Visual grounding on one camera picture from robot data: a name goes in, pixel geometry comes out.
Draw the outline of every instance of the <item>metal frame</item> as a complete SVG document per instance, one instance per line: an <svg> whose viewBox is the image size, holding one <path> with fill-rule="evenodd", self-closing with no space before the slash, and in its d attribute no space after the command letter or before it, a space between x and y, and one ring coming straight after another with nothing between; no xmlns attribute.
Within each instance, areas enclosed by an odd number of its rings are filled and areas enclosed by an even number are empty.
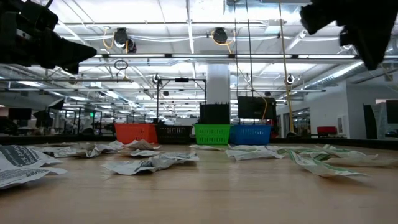
<svg viewBox="0 0 398 224"><path fill-rule="evenodd" d="M159 83L161 82L161 81L167 81L163 86L162 86L162 88L159 88ZM157 83L156 83L156 92L157 92L157 98L156 98L156 119L157 119L157 121L159 121L159 92L160 92L160 90L163 90L164 89L164 87L167 85L167 84L169 84L169 82L171 82L171 81L175 81L175 82L189 82L189 81L194 81L199 87L200 87L200 89L201 89L201 91L204 91L205 92L205 104L206 104L206 101L207 101L207 82L206 82L206 80L205 79L197 79L197 78L160 78L160 79L158 79L157 80ZM205 89L203 89L198 83L197 83L197 81L203 81L204 83L205 83Z"/></svg>

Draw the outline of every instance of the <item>white column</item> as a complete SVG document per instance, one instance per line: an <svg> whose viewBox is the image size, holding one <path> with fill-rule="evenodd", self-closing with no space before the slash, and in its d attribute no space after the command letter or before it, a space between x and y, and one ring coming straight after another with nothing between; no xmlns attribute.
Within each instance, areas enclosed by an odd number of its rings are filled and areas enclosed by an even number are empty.
<svg viewBox="0 0 398 224"><path fill-rule="evenodd" d="M228 64L209 64L207 66L206 80L208 104L225 104L230 102L230 73Z"/></svg>

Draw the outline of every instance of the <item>desk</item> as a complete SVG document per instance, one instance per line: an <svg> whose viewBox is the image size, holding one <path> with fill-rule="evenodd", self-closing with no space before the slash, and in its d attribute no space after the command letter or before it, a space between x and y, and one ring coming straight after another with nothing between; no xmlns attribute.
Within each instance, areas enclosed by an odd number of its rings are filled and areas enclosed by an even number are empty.
<svg viewBox="0 0 398 224"><path fill-rule="evenodd" d="M162 151L189 151L164 146ZM398 152L359 149L380 157ZM352 167L370 177L326 179L290 159L233 162L197 151L201 161L152 175L101 167L129 160L105 154L61 159L69 171L0 191L1 223L397 223L398 168Z"/></svg>

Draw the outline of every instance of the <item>ceiling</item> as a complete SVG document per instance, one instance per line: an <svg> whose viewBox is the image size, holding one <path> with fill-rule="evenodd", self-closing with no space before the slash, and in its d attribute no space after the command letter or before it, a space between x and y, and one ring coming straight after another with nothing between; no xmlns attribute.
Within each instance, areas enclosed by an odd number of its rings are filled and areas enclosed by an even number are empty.
<svg viewBox="0 0 398 224"><path fill-rule="evenodd" d="M47 1L36 0L36 2L45 4ZM226 29L229 41L231 41L229 46L232 53L282 54L282 38L278 38L278 33L280 33L278 5L252 4L258 3L258 0L250 0L249 2L251 4L248 7L248 14L245 6L239 6L235 13L231 9L225 10L222 0L56 0L50 6L50 10L58 15L60 21L60 24L55 28L55 32L68 40L92 46L99 54L125 53L124 50L116 46L108 49L103 43L105 41L108 46L111 45L112 33L118 27L127 27L127 33L135 42L138 54L228 54L227 46L217 45L211 38L211 33L215 27ZM324 27L315 35L305 33L300 23L299 12L301 5L310 2L309 0L286 0L282 2L290 3L282 5L282 18L285 21L283 25L284 44L287 54L355 54L351 47L343 48L339 46L338 35L341 28L336 26L335 23ZM234 41L235 29L237 41ZM395 26L393 33L396 34L397 30L398 26ZM64 96L74 94L86 98L86 101L97 103L139 103L139 109L131 106L130 109L145 114L148 113L148 110L144 108L151 108L156 103L151 99L151 95L155 95L156 92L143 93L138 92L138 90L155 88L155 85L152 84L154 74L158 74L161 78L206 78L207 65L216 63L214 60L206 59L172 60L163 58L149 61L145 58L129 59L127 60L129 68L120 73L119 70L115 69L114 61L88 60L81 64L80 73L77 75L78 78L105 79L106 81L79 82L76 85L67 82L52 82L39 83L39 85L50 86L51 88L137 89L137 91L112 91L117 95L115 97L113 97L113 94L102 96L95 91L86 91L84 94L67 91L55 92ZM222 63L229 64L231 74L236 75L236 62L234 60L225 60ZM296 77L298 84L301 82L304 84L340 64L341 62L338 60L335 62L289 61L286 69L287 73ZM248 60L238 60L238 66L244 73L239 76L240 88L249 88L244 81L244 76L251 73L253 75L253 86L256 89L277 90L284 86L285 68L282 60L267 61L267 63L256 60L252 66ZM32 78L46 76L46 71L40 67L30 67L25 71L26 73L20 72L19 75L22 75L22 77L30 75ZM55 80L73 76L58 68L47 71L47 76L49 75L50 78ZM128 78L129 82L121 81L123 77ZM198 91L170 92L170 95L163 96L164 98L204 98L204 93L194 82L170 82L167 88L198 88ZM236 94L232 93L231 98L236 98ZM68 99L68 101L85 103L85 101L74 99ZM165 105L164 112L169 113L172 110L173 114L181 115L197 113L197 106L194 106L195 101L188 102L185 100L180 102L191 103L192 105L180 105L180 108L187 108L186 111L176 110L175 107L173 109Z"/></svg>

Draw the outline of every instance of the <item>green basket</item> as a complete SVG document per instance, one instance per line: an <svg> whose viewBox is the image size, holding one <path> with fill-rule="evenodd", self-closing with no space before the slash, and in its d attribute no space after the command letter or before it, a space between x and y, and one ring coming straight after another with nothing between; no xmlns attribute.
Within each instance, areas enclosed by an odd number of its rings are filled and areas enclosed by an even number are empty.
<svg viewBox="0 0 398 224"><path fill-rule="evenodd" d="M229 124L195 124L195 134L199 145L227 145Z"/></svg>

